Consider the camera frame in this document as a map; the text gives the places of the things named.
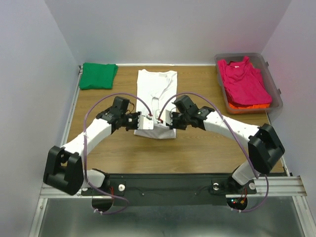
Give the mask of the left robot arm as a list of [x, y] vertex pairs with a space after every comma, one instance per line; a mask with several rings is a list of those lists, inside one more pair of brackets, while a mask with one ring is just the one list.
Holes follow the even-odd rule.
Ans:
[[43, 182], [69, 195], [82, 188], [93, 188], [103, 195], [109, 191], [107, 174], [98, 169], [87, 168], [88, 154], [116, 130], [138, 129], [141, 112], [128, 110], [130, 100], [117, 96], [113, 104], [99, 112], [83, 132], [61, 147], [53, 146], [47, 155]]

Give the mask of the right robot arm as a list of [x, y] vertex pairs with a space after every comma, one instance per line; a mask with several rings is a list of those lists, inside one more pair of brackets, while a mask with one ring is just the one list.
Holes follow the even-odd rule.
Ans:
[[227, 180], [227, 187], [233, 193], [258, 175], [268, 175], [285, 153], [275, 129], [267, 123], [250, 125], [222, 115], [215, 107], [199, 108], [188, 95], [180, 96], [173, 104], [177, 111], [166, 111], [164, 116], [171, 129], [200, 128], [235, 140], [240, 146], [246, 161]]

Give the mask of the white t shirt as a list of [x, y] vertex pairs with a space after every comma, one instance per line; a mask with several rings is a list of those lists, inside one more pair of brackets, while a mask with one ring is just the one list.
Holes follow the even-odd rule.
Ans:
[[153, 130], [135, 130], [134, 135], [152, 139], [175, 139], [176, 130], [158, 123], [158, 116], [164, 104], [177, 93], [177, 72], [138, 71], [137, 97], [141, 98], [153, 113]]

